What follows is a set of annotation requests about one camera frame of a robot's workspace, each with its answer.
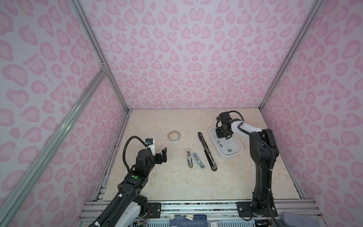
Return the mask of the black stapler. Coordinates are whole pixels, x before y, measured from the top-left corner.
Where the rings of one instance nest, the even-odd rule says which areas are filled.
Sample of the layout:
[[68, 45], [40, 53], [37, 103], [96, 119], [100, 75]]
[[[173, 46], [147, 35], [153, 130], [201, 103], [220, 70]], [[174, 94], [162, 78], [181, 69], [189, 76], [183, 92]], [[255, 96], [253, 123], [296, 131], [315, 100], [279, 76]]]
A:
[[199, 138], [199, 140], [200, 140], [200, 142], [201, 142], [201, 144], [202, 144], [202, 146], [204, 148], [204, 153], [206, 155], [206, 158], [208, 160], [208, 163], [210, 165], [211, 170], [212, 171], [217, 171], [217, 165], [216, 165], [216, 163], [215, 163], [215, 161], [214, 161], [214, 159], [212, 157], [212, 154], [211, 154], [211, 152], [210, 152], [210, 150], [208, 148], [208, 145], [207, 145], [207, 143], [206, 143], [206, 141], [205, 141], [205, 139], [203, 137], [203, 134], [201, 132], [198, 132], [198, 138]]

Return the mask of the blue staple box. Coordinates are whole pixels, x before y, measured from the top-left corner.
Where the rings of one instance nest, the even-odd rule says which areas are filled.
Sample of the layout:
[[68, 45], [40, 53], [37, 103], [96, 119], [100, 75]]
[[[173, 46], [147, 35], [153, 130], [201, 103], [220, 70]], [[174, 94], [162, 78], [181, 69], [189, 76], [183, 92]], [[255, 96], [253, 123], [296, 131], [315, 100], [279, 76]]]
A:
[[193, 154], [193, 157], [195, 158], [198, 166], [201, 168], [201, 169], [204, 169], [205, 168], [205, 165], [202, 163], [202, 161], [200, 160], [199, 156], [197, 153], [194, 153]]

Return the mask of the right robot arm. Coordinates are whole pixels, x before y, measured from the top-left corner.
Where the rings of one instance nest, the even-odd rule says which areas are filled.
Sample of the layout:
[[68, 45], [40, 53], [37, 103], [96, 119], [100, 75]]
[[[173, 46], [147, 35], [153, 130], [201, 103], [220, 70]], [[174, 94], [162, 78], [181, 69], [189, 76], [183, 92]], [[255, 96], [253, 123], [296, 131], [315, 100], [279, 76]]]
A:
[[244, 123], [240, 119], [222, 121], [217, 119], [216, 135], [228, 140], [234, 133], [246, 135], [250, 144], [250, 156], [255, 163], [255, 188], [249, 208], [241, 211], [242, 215], [263, 217], [278, 216], [272, 195], [272, 171], [279, 150], [270, 129], [260, 129]]

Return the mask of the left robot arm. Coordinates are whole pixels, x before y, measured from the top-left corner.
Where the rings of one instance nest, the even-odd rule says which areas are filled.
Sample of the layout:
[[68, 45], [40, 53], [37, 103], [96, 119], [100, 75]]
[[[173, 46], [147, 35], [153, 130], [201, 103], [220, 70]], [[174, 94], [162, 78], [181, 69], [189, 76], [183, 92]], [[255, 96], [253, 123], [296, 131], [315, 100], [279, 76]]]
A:
[[106, 209], [93, 221], [91, 227], [128, 227], [137, 217], [147, 215], [147, 197], [140, 192], [148, 182], [148, 176], [156, 164], [167, 161], [167, 148], [152, 154], [151, 149], [140, 150], [133, 169], [117, 185], [118, 193]]

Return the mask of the beige staple box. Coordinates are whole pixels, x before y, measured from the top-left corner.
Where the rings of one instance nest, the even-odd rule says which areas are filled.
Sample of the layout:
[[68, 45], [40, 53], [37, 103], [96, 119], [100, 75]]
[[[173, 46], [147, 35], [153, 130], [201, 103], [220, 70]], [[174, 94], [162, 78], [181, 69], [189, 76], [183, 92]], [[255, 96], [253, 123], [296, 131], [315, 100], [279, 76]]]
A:
[[188, 161], [189, 168], [193, 168], [192, 157], [191, 157], [191, 153], [189, 150], [187, 150], [187, 161]]

